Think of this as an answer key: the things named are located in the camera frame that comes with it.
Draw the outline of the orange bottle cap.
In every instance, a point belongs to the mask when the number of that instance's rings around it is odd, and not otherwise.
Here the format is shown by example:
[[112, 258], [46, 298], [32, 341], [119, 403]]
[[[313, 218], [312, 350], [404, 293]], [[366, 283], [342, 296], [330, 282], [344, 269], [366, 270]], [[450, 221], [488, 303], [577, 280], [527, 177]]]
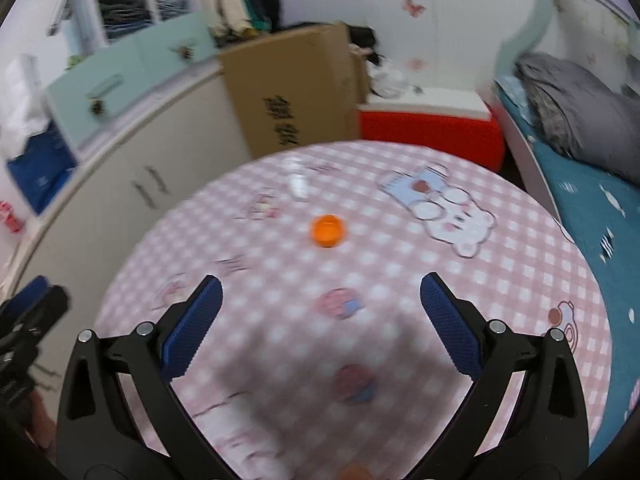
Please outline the orange bottle cap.
[[311, 222], [311, 239], [321, 248], [333, 248], [344, 240], [346, 235], [345, 222], [334, 214], [324, 214]]

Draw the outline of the cream cabinet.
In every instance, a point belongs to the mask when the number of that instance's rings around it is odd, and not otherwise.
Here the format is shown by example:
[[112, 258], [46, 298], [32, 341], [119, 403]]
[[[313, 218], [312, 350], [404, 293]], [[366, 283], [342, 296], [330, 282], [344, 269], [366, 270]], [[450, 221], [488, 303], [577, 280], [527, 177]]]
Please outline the cream cabinet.
[[117, 117], [46, 211], [29, 222], [1, 279], [9, 297], [36, 275], [98, 301], [173, 206], [250, 160], [217, 62]]

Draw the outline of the white red plastic bag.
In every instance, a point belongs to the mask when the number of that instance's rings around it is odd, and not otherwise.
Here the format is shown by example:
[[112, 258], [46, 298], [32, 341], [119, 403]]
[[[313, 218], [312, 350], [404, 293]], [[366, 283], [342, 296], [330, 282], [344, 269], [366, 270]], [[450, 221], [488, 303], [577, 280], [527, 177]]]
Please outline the white red plastic bag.
[[6, 200], [0, 202], [1, 225], [11, 234], [21, 233], [24, 229], [23, 220], [15, 213], [14, 207]]

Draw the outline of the blue bag with white plastic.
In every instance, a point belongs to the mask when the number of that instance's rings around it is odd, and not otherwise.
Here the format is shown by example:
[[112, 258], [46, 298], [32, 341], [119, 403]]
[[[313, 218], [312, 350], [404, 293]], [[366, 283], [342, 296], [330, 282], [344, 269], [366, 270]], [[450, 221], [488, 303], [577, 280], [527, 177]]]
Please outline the blue bag with white plastic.
[[44, 102], [37, 59], [31, 54], [14, 58], [1, 76], [1, 157], [36, 216], [77, 167]]

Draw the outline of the mint drawer unit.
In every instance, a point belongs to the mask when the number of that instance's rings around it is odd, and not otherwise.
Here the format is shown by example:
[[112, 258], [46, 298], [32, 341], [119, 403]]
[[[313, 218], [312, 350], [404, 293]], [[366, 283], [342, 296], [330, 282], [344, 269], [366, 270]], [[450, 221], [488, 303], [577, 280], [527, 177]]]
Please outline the mint drawer unit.
[[165, 81], [217, 52], [204, 14], [189, 13], [101, 49], [47, 88], [53, 120], [71, 148]]

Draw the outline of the pink checkered tablecloth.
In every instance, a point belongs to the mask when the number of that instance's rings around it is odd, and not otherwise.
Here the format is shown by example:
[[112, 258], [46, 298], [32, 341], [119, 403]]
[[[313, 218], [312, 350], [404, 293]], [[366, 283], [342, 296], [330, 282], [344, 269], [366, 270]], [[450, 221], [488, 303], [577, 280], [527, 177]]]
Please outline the pink checkered tablecloth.
[[[341, 244], [311, 222], [334, 214]], [[438, 273], [512, 330], [567, 334], [597, 431], [611, 373], [600, 289], [562, 226], [466, 160], [332, 143], [251, 162], [168, 212], [108, 289], [103, 336], [157, 321], [206, 275], [224, 305], [175, 390], [245, 479], [397, 479], [469, 389], [422, 309]]]

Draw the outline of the blue bed sheet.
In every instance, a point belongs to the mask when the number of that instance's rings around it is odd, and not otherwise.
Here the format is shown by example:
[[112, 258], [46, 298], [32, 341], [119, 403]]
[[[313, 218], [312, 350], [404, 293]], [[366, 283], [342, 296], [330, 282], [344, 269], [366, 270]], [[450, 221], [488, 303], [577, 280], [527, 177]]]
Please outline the blue bed sheet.
[[597, 460], [639, 404], [639, 189], [549, 148], [503, 88], [497, 115], [530, 196], [557, 218], [588, 262], [608, 315], [612, 365], [590, 458]]

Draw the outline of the red storage box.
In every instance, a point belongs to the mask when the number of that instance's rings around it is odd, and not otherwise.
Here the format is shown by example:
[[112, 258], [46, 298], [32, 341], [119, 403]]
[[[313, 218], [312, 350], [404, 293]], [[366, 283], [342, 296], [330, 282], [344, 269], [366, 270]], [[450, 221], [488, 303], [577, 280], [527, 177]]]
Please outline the red storage box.
[[506, 140], [492, 110], [487, 119], [431, 113], [360, 110], [361, 139], [426, 146], [493, 172], [502, 168]]

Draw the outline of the grey blanket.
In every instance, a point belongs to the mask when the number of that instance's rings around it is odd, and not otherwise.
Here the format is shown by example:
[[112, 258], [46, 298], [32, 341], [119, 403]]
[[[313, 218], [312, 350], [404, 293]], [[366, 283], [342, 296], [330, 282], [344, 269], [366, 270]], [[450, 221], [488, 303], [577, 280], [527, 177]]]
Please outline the grey blanket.
[[582, 66], [526, 53], [516, 73], [556, 152], [637, 184], [639, 101], [613, 92]]

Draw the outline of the white cubby shelf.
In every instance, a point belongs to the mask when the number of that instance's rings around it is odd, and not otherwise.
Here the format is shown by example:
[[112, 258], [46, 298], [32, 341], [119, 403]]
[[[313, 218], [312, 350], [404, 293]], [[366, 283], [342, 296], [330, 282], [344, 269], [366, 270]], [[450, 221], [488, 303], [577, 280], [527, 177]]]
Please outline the white cubby shelf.
[[89, 55], [198, 10], [198, 0], [58, 0], [46, 34], [62, 35], [73, 55]]

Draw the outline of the brown cardboard box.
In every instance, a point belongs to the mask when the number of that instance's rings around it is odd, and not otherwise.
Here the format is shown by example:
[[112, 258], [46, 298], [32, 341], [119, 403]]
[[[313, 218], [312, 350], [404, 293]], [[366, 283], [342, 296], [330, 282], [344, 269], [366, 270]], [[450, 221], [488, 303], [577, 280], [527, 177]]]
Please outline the brown cardboard box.
[[253, 157], [359, 138], [357, 73], [345, 24], [279, 32], [219, 58]]

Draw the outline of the hanging clothes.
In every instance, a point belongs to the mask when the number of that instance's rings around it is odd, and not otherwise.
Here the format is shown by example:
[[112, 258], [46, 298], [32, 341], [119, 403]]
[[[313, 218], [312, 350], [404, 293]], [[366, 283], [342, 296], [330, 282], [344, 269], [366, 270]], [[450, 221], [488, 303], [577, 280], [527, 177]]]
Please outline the hanging clothes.
[[232, 44], [281, 29], [281, 0], [198, 0], [217, 44]]

